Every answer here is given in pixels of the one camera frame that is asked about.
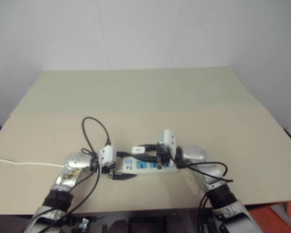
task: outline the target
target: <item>white wall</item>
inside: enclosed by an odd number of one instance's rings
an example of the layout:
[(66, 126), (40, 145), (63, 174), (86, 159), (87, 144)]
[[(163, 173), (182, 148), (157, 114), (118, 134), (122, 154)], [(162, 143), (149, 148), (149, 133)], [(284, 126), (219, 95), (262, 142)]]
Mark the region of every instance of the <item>white wall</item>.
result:
[(0, 0), (0, 124), (43, 69), (229, 65), (291, 127), (291, 0)]

